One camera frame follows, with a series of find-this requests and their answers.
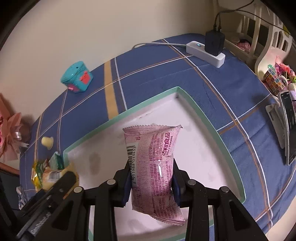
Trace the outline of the beige barcode cake packet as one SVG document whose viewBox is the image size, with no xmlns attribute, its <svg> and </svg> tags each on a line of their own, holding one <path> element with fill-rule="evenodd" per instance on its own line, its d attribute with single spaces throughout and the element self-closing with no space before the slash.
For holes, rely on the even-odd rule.
<svg viewBox="0 0 296 241">
<path fill-rule="evenodd" d="M 46 167 L 42 174 L 42 188 L 44 190 L 50 190 L 50 188 L 68 171 L 71 171 L 76 176 L 76 183 L 74 187 L 79 185 L 79 175 L 75 170 L 73 164 L 69 164 L 63 170 L 52 170 L 50 167 Z"/>
</svg>

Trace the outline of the mint green snack packet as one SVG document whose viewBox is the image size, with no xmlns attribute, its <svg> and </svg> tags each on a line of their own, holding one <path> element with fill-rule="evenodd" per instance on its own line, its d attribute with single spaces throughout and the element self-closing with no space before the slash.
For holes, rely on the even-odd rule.
<svg viewBox="0 0 296 241">
<path fill-rule="evenodd" d="M 55 152 L 52 157 L 48 161 L 49 168 L 51 170 L 63 170 L 64 169 L 64 162 L 61 155 L 58 152 Z"/>
</svg>

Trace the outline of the pink snack packet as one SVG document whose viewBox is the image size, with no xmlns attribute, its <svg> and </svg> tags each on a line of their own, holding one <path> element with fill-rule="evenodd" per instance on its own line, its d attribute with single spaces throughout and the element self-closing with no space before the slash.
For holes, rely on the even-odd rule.
<svg viewBox="0 0 296 241">
<path fill-rule="evenodd" d="M 182 126 L 140 125 L 123 129 L 132 179 L 132 209 L 170 224 L 185 219 L 174 200 L 174 148 Z"/>
</svg>

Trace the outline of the yellow snack packet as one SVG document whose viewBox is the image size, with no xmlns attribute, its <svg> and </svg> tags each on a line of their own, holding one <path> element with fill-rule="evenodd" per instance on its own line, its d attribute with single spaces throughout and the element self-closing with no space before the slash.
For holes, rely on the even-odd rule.
<svg viewBox="0 0 296 241">
<path fill-rule="evenodd" d="M 35 160 L 31 171 L 31 181 L 35 191 L 38 192 L 43 187 L 43 173 L 50 171 L 49 160 Z"/>
</svg>

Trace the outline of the crumpled blue white wrapper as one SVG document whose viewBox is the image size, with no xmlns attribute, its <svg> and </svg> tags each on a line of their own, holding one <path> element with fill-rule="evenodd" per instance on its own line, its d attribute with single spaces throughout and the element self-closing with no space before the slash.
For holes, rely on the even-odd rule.
<svg viewBox="0 0 296 241">
<path fill-rule="evenodd" d="M 18 209 L 21 210 L 28 202 L 28 199 L 21 186 L 16 187 L 16 193 L 18 195 Z"/>
</svg>

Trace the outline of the black cabinet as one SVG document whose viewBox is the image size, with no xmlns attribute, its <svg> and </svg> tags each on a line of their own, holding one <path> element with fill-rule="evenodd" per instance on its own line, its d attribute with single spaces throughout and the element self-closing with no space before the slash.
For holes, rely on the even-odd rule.
<svg viewBox="0 0 296 241">
<path fill-rule="evenodd" d="M 19 210 L 18 194 L 16 188 L 20 185 L 19 170 L 1 163 L 1 181 L 4 187 L 4 193 L 14 212 Z"/>
</svg>

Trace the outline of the teal rimmed white tray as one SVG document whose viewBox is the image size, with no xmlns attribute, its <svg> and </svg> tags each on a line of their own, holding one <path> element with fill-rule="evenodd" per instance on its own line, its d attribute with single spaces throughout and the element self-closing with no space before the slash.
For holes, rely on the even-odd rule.
<svg viewBox="0 0 296 241">
<path fill-rule="evenodd" d="M 178 167 L 206 187 L 227 186 L 244 202 L 246 194 L 234 160 L 203 111 L 180 87 L 164 91 L 119 114 L 70 145 L 64 161 L 79 184 L 93 188 L 112 178 L 128 160 L 123 129 L 128 126 L 182 126 L 174 148 Z"/>
</svg>

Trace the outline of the small pudding cup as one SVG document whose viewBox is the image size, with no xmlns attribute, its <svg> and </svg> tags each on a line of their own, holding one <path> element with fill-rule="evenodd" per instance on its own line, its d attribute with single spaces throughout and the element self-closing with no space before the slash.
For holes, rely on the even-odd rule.
<svg viewBox="0 0 296 241">
<path fill-rule="evenodd" d="M 54 138 L 53 137 L 42 137 L 41 144 L 46 147 L 48 150 L 52 149 L 54 144 Z"/>
</svg>

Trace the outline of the pink flower bouquet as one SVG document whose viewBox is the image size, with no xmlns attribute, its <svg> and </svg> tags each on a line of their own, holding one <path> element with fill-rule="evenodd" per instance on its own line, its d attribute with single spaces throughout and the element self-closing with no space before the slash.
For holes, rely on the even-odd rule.
<svg viewBox="0 0 296 241">
<path fill-rule="evenodd" d="M 12 110 L 1 93 L 1 162 L 19 159 L 21 149 L 28 147 L 30 128 L 22 120 L 22 114 Z"/>
</svg>

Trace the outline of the smartphone on white stand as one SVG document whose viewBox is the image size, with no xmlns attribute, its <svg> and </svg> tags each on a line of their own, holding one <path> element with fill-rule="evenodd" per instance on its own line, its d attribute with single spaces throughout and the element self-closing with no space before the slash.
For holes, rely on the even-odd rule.
<svg viewBox="0 0 296 241">
<path fill-rule="evenodd" d="M 277 97 L 279 103 L 267 105 L 265 110 L 285 151 L 285 164 L 290 166 L 295 160 L 295 100 L 288 90 L 278 93 Z"/>
</svg>

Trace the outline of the blue plaid tablecloth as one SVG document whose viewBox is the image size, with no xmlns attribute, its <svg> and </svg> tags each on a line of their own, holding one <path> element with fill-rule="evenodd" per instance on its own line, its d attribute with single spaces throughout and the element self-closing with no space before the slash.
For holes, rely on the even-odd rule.
<svg viewBox="0 0 296 241">
<path fill-rule="evenodd" d="M 62 152 L 108 121 L 105 88 L 111 78 L 111 97 L 119 113 L 173 87 L 185 90 L 219 133 L 238 168 L 245 188 L 244 206 L 264 232 L 287 211 L 295 197 L 295 164 L 285 164 L 265 107 L 274 98 L 257 76 L 230 51 L 220 68 L 181 48 L 200 34 L 158 40 L 157 46 L 130 50 L 93 69 L 83 93 L 62 92 L 32 125 L 29 148 L 20 160 L 20 183 L 27 197 L 35 194 L 31 181 L 34 159 L 51 155 L 41 137 L 56 139 Z"/>
</svg>

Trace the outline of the teal toy house box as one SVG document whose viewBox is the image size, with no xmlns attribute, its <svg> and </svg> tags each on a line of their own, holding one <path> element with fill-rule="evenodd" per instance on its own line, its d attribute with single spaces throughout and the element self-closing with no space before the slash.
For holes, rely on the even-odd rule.
<svg viewBox="0 0 296 241">
<path fill-rule="evenodd" d="M 78 61 L 65 71 L 60 82 L 70 91 L 79 93 L 85 92 L 92 80 L 93 75 L 85 66 L 84 62 Z"/>
</svg>

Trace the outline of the checkered mug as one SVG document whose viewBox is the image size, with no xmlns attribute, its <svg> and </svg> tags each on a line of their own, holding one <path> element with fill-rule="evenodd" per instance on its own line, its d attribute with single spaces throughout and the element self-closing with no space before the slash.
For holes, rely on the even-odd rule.
<svg viewBox="0 0 296 241">
<path fill-rule="evenodd" d="M 288 90 L 286 81 L 281 75 L 276 73 L 273 67 L 269 68 L 264 74 L 263 81 L 274 96 L 277 96 L 282 91 Z"/>
</svg>

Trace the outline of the white power strip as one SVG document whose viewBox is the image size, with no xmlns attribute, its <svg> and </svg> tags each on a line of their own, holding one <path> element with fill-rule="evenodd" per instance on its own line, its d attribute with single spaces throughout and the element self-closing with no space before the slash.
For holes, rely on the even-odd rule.
<svg viewBox="0 0 296 241">
<path fill-rule="evenodd" d="M 205 51 L 204 44 L 197 41 L 191 41 L 186 44 L 186 52 L 213 65 L 216 68 L 220 68 L 225 61 L 225 54 L 220 53 L 217 56 L 214 56 Z"/>
</svg>

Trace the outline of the black power adapter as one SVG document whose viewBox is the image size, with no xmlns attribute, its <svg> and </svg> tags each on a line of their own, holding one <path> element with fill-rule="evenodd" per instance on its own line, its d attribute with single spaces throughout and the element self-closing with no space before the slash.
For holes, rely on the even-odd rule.
<svg viewBox="0 0 296 241">
<path fill-rule="evenodd" d="M 213 56 L 218 56 L 224 47 L 225 35 L 222 32 L 210 30 L 205 35 L 205 51 Z"/>
</svg>

